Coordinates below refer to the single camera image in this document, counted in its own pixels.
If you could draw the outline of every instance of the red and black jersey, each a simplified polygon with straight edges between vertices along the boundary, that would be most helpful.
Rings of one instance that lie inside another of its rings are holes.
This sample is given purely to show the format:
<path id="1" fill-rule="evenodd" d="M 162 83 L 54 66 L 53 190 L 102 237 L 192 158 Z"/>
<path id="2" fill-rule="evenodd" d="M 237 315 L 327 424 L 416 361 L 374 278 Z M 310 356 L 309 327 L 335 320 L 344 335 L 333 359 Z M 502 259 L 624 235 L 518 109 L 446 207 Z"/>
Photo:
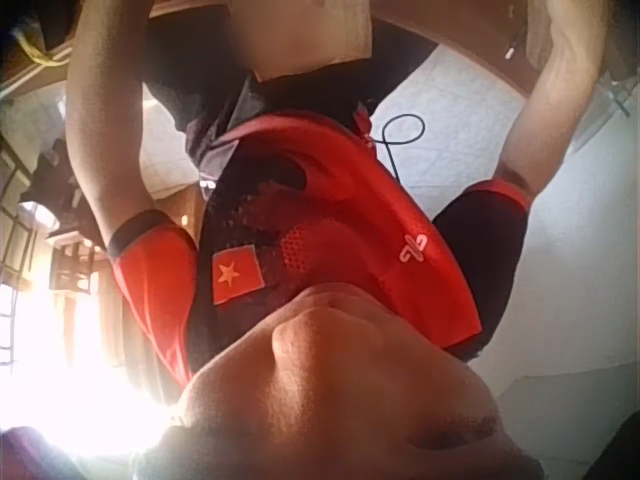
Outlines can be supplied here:
<path id="1" fill-rule="evenodd" d="M 110 246 L 122 291 L 181 385 L 323 283 L 365 290 L 442 348 L 481 333 L 452 250 L 366 138 L 316 114 L 285 112 L 248 121 L 217 143 L 235 151 L 197 247 L 159 212 L 130 220 Z M 490 181 L 471 191 L 526 217 L 527 199 L 514 187 Z"/>

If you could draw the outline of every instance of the skin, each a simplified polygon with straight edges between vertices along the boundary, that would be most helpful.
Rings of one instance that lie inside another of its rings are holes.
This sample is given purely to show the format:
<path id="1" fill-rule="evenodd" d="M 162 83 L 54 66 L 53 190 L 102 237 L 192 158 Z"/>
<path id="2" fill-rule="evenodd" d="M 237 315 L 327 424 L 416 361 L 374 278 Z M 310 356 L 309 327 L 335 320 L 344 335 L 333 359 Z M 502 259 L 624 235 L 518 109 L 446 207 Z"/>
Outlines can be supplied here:
<path id="1" fill-rule="evenodd" d="M 154 207 L 138 160 L 152 3 L 87 0 L 69 72 L 71 162 L 106 243 Z M 547 3 L 553 53 L 495 173 L 531 198 L 562 165 L 588 106 L 607 18 L 605 0 Z M 314 287 L 274 312 L 198 372 L 180 410 L 186 427 L 230 432 L 261 478 L 456 479 L 496 465 L 518 473 L 489 478 L 536 474 L 484 383 L 348 285 Z"/>

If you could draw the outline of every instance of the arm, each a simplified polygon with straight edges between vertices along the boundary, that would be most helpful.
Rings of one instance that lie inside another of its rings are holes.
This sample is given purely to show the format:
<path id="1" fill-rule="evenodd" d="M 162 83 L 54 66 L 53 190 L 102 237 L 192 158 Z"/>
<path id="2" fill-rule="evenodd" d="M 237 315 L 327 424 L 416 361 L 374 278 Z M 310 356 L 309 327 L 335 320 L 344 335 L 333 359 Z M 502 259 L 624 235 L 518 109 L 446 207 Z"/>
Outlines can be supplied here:
<path id="1" fill-rule="evenodd" d="M 67 83 L 71 166 L 105 243 L 153 208 L 140 172 L 145 26 L 153 0 L 85 1 Z"/>
<path id="2" fill-rule="evenodd" d="M 551 57 L 516 120 L 495 177 L 531 198 L 556 175 L 600 72 L 606 0 L 547 0 L 554 41 Z"/>

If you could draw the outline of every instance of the red sleeve cuff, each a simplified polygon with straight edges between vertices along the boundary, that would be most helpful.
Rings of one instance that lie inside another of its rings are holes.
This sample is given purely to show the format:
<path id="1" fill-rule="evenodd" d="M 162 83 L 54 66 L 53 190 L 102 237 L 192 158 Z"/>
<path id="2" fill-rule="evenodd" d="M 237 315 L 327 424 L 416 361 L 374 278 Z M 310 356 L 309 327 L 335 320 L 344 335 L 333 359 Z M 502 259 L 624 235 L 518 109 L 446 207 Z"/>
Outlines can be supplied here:
<path id="1" fill-rule="evenodd" d="M 515 201 L 527 212 L 531 210 L 531 204 L 533 203 L 533 199 L 529 195 L 524 193 L 520 188 L 498 178 L 476 183 L 475 185 L 472 185 L 471 187 L 469 187 L 466 191 L 467 192 L 477 192 L 477 191 L 493 192 L 499 195 L 503 195 Z"/>

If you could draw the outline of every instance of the wooden furniture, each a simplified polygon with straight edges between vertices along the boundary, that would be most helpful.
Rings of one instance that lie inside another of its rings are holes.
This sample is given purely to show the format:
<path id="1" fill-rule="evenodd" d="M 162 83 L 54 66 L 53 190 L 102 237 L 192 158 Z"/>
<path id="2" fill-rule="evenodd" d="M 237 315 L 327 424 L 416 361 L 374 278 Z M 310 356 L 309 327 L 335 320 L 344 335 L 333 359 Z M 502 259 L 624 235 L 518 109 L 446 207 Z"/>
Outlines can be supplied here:
<path id="1" fill-rule="evenodd" d="M 157 0 L 152 17 L 223 3 L 225 0 Z M 527 61 L 524 48 L 517 48 L 511 59 L 505 58 L 523 36 L 527 0 L 372 0 L 372 10 L 375 17 L 466 55 L 525 96 L 533 90 L 539 74 Z M 64 59 L 71 46 L 69 38 L 49 53 L 56 60 Z M 0 99 L 62 81 L 66 70 L 66 66 L 35 65 L 13 48 L 3 68 Z"/>

